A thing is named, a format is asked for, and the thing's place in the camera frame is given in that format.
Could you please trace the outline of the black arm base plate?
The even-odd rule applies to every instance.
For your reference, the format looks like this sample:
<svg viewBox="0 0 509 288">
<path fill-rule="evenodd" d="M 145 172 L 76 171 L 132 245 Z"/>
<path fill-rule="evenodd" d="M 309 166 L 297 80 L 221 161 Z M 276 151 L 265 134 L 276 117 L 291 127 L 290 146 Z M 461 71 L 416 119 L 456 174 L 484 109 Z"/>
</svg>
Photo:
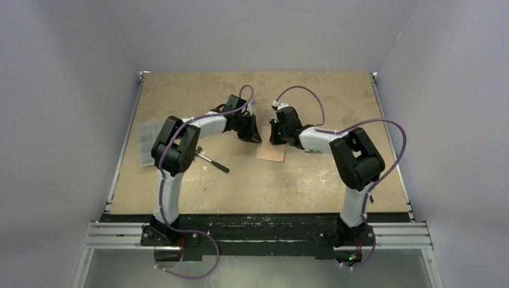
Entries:
<svg viewBox="0 0 509 288">
<path fill-rule="evenodd" d="M 373 247 L 373 229 L 350 228 L 338 213 L 181 214 L 170 227 L 155 218 L 142 225 L 140 244 L 173 247 L 185 261 L 203 256 L 288 256 L 360 262 Z"/>
</svg>

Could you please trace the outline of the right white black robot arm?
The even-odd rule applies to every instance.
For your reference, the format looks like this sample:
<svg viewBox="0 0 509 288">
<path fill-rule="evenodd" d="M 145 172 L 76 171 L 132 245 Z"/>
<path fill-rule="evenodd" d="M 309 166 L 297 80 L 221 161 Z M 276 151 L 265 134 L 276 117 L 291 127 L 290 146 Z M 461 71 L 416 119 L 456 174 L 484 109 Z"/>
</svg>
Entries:
<svg viewBox="0 0 509 288">
<path fill-rule="evenodd" d="M 345 199 L 339 216 L 338 239 L 351 244 L 361 235 L 367 218 L 369 189 L 385 170 L 385 162 L 362 128 L 326 133 L 303 125 L 292 106 L 273 104 L 276 116 L 270 120 L 270 143 L 288 144 L 300 150 L 317 150 L 333 156 L 339 177 L 345 184 Z"/>
</svg>

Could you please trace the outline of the green white glue stick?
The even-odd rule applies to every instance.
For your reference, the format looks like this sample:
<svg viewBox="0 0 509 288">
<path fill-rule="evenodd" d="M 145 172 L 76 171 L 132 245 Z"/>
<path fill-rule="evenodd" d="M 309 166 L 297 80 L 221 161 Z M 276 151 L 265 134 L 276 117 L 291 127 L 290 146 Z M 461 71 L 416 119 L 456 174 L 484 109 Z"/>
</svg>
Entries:
<svg viewBox="0 0 509 288">
<path fill-rule="evenodd" d="M 319 149 L 310 149 L 310 148 L 306 148 L 304 150 L 305 153 L 308 153 L 308 154 L 322 154 L 323 152 Z"/>
</svg>

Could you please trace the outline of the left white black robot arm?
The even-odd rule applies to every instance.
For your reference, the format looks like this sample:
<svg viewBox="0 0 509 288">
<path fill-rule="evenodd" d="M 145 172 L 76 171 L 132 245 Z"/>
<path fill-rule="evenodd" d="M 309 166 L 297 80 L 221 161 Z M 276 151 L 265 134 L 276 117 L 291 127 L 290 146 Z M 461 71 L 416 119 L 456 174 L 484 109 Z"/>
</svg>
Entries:
<svg viewBox="0 0 509 288">
<path fill-rule="evenodd" d="M 149 222 L 155 237 L 163 245 L 172 245 L 178 240 L 182 178 L 194 161 L 198 141 L 213 134 L 234 131 L 239 140 L 262 143 L 256 116 L 250 107 L 251 100 L 231 95 L 227 103 L 202 116 L 184 119 L 170 116 L 166 119 L 151 150 L 154 165 L 159 170 L 160 191 Z"/>
</svg>

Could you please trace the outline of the brown envelope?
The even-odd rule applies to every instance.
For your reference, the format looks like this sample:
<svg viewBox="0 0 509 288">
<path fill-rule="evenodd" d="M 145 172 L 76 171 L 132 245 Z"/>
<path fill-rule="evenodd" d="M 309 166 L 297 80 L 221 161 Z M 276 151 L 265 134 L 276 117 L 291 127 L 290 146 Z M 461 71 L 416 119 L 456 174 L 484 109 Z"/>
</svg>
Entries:
<svg viewBox="0 0 509 288">
<path fill-rule="evenodd" d="M 283 162 L 285 150 L 285 145 L 272 145 L 270 142 L 264 142 L 258 145 L 255 157 L 258 160 Z"/>
</svg>

